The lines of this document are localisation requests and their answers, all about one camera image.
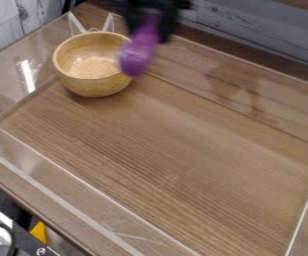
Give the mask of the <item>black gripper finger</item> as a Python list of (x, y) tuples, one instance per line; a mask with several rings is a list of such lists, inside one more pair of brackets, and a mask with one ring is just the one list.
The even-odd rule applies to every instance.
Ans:
[(145, 13), (141, 9), (127, 9), (124, 11), (124, 21), (127, 25), (128, 33), (132, 34), (134, 31), (143, 24)]
[(177, 9), (163, 9), (159, 16), (159, 43), (165, 44), (170, 35), (174, 33), (178, 26), (178, 10)]

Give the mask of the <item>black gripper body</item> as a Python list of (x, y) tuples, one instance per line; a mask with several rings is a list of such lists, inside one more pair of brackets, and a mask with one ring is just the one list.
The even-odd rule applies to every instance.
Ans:
[(193, 0), (111, 0), (127, 12), (179, 12), (193, 7)]

